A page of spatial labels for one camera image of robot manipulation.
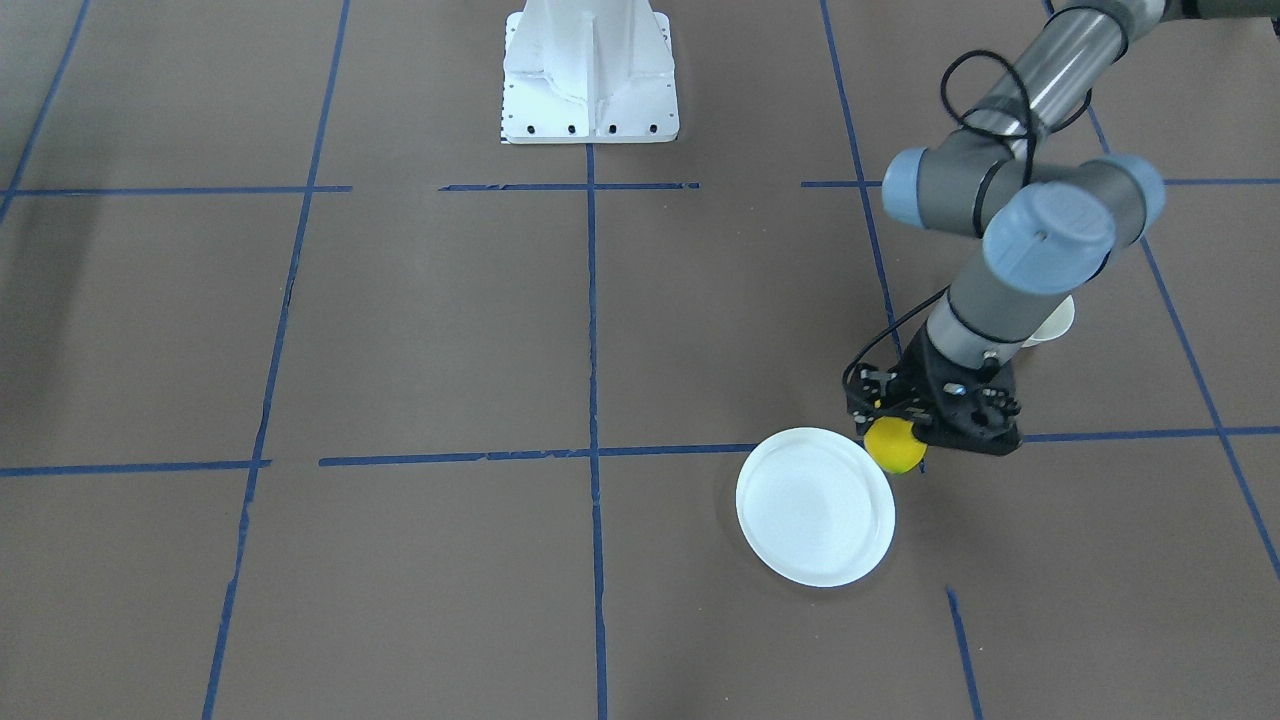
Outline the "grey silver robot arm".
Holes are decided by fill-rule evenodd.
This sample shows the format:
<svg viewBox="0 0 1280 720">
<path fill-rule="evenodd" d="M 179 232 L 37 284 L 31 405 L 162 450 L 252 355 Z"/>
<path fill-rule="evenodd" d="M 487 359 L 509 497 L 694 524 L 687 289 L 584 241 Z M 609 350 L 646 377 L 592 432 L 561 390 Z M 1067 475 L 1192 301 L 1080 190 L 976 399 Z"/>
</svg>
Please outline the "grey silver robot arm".
<svg viewBox="0 0 1280 720">
<path fill-rule="evenodd" d="M 956 129 L 901 151 L 884 173 L 895 220 L 978 241 L 890 369 L 863 354 L 841 383 L 856 433 L 897 430 L 918 445 L 1005 456 L 1021 446 L 1015 356 L 1078 288 L 1164 211 L 1162 176 L 1107 154 L 1075 167 L 1038 161 L 1091 104 L 1096 81 L 1170 17 L 1165 1 L 1065 1 L 1015 60 L 984 51 L 1001 78 L 972 108 L 941 101 Z"/>
</svg>

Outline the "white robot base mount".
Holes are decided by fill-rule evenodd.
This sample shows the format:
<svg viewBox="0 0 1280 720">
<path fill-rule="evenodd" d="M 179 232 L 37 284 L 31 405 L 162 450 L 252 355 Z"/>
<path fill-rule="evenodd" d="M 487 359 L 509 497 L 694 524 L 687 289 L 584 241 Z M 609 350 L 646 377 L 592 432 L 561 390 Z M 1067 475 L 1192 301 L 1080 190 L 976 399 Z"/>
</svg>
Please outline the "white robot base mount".
<svg viewBox="0 0 1280 720">
<path fill-rule="evenodd" d="M 680 129 L 672 27 L 649 1 L 527 1 L 507 15 L 503 143 L 668 143 Z"/>
</svg>

